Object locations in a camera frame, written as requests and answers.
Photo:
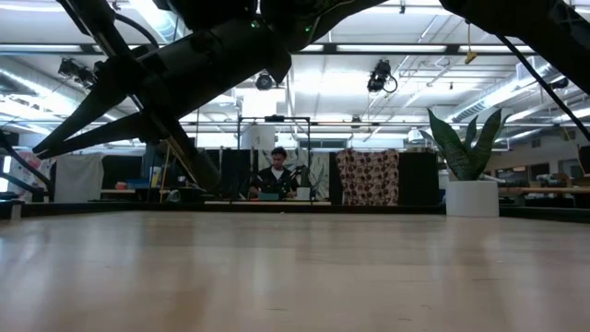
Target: potted plant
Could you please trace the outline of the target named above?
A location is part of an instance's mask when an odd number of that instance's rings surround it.
[[[493,181],[479,181],[490,160],[491,148],[498,138],[506,118],[502,120],[502,109],[488,118],[478,141],[477,117],[467,127],[465,140],[445,121],[428,110],[432,136],[421,130],[424,138],[434,142],[446,159],[451,172],[458,181],[451,181],[446,187],[446,214],[453,217],[498,217],[498,184]]]

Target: white wall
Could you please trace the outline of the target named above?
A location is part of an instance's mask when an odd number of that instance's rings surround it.
[[[524,144],[511,145],[512,151],[492,155],[486,171],[548,162],[551,173],[559,172],[561,160],[578,158],[577,149],[590,145],[582,133],[577,130],[573,142],[564,141],[560,136],[557,136],[557,132],[552,134],[554,135],[541,137],[540,148],[532,148],[530,139],[528,139]]]

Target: man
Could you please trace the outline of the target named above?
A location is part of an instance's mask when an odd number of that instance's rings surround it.
[[[287,151],[285,151],[284,148],[279,147],[279,148],[275,148],[274,150],[272,150],[270,155],[273,159],[273,164],[270,167],[261,170],[258,173],[258,177],[260,179],[262,179],[263,183],[268,184],[266,187],[275,188],[274,190],[271,191],[271,192],[275,192],[275,193],[278,193],[279,182],[281,182],[281,183],[289,182],[289,189],[290,190],[287,192],[287,197],[288,198],[295,197],[295,195],[296,195],[295,192],[297,191],[299,184],[297,183],[297,179],[295,179],[295,178],[290,180],[291,171],[289,171],[288,169],[286,169],[284,167],[285,160],[287,159]],[[250,187],[250,193],[253,196],[258,196],[258,194],[261,192],[261,189],[262,188],[257,187],[253,183],[252,186]]]

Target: snake plant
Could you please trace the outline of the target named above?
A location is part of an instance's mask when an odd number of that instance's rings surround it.
[[[502,109],[494,112],[483,125],[478,142],[473,145],[478,133],[477,117],[469,123],[465,140],[461,142],[461,138],[449,124],[434,116],[431,110],[428,110],[428,114],[432,136],[420,130],[422,136],[437,145],[439,152],[458,180],[477,180],[486,169],[491,157],[491,148],[508,116],[502,120]]]

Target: ceiling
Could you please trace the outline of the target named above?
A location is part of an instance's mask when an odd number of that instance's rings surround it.
[[[399,3],[399,1],[388,1],[385,5],[399,6]],[[475,26],[471,27],[469,36],[464,20],[442,10],[438,1],[407,0],[405,3],[408,10],[404,15],[396,12],[395,7],[370,8],[344,19],[318,42],[467,45],[470,38],[474,47],[480,44],[500,44],[494,36]],[[572,1],[572,3],[578,8],[590,8],[590,0]],[[149,0],[119,0],[118,4],[122,8],[121,14],[145,27],[158,42],[167,42],[156,24],[162,20],[162,13],[146,10],[150,4]],[[590,18],[587,14],[589,11],[580,10],[580,12],[583,12],[582,15],[586,19]],[[143,35],[125,24],[117,22],[116,27],[129,44],[146,43]],[[73,103],[80,102],[87,92],[71,80],[64,82],[64,79],[57,74],[62,59],[73,58],[79,65],[89,68],[92,68],[96,62],[105,60],[105,57],[101,55],[7,52],[12,47],[10,44],[22,46],[22,44],[94,43],[90,37],[79,32],[70,17],[54,0],[0,0],[0,30],[3,32],[0,34],[0,54],[3,54],[0,55],[0,70],[9,71],[9,69],[17,68],[22,76],[27,76],[33,83],[53,84],[55,90],[52,93],[60,93]],[[368,93],[367,80],[369,73],[382,59],[388,60],[392,65],[394,77],[398,81],[398,90],[393,94],[381,93],[375,96]],[[352,116],[361,116],[363,121],[372,122],[426,123],[428,122],[427,108],[433,109],[441,118],[448,118],[454,114],[457,106],[476,99],[487,90],[494,89],[496,84],[514,75],[518,64],[516,57],[511,55],[481,55],[469,65],[465,65],[465,59],[464,55],[444,54],[410,56],[402,53],[388,56],[378,53],[370,55],[297,54],[293,55],[290,75],[292,84],[289,87],[292,89],[294,108],[291,110],[288,107],[289,92],[286,89],[265,92],[264,98],[276,101],[274,113],[310,116],[315,121],[342,122],[350,121]],[[497,108],[503,108],[505,114],[520,113],[519,117],[523,115],[522,112],[529,111],[527,116],[512,121],[513,124],[550,122],[561,115],[555,105],[548,101],[548,97],[539,93],[539,87],[536,84],[524,87],[519,92],[510,97],[496,99],[497,102],[487,111],[484,110],[479,114],[478,120],[484,122],[486,115]],[[200,110],[202,117],[199,132],[228,134],[235,130],[233,124],[225,126],[204,123],[235,120],[237,112],[244,107],[243,105],[253,100],[248,96],[258,93],[251,79],[205,105]],[[587,107],[585,94],[572,84],[566,89],[559,90],[558,93],[578,108]],[[73,109],[70,107],[64,107],[64,111],[49,107],[39,110],[39,112],[46,112],[44,116],[50,116],[57,122],[62,121],[71,111]],[[109,117],[100,120],[107,122],[133,112],[136,112],[136,107],[127,100],[112,110]],[[470,118],[467,117],[462,121],[468,122]],[[5,113],[4,116],[0,116],[0,119],[5,122],[7,129],[10,129],[11,125],[16,125],[13,128],[15,131],[26,131],[30,125],[40,126],[48,131],[55,127],[55,123],[43,124],[41,120],[33,123],[33,120],[38,120],[37,118],[28,119],[23,116],[15,120],[11,113]],[[188,119],[194,121],[196,114],[189,115],[186,120]],[[185,129],[195,131],[196,127],[191,125],[186,126]],[[409,129],[411,126],[387,126],[378,134],[374,134],[372,139],[379,139],[380,135],[386,137],[384,135],[388,133],[407,133]],[[313,130],[336,131],[329,127],[315,127]],[[523,128],[513,128],[507,132],[517,134],[523,131]]]

